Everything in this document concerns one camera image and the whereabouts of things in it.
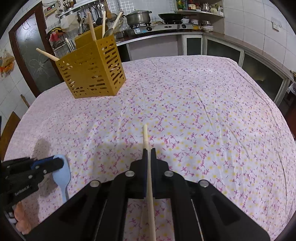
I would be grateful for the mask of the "person's left hand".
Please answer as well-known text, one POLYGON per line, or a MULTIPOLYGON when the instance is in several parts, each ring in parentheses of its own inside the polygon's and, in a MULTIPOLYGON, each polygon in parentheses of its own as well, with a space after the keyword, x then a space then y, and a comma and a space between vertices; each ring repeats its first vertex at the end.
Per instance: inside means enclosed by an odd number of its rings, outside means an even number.
POLYGON ((16 229, 23 235, 27 235, 31 230, 31 224, 24 211, 22 202, 18 202, 14 209, 14 217, 16 219, 16 229))

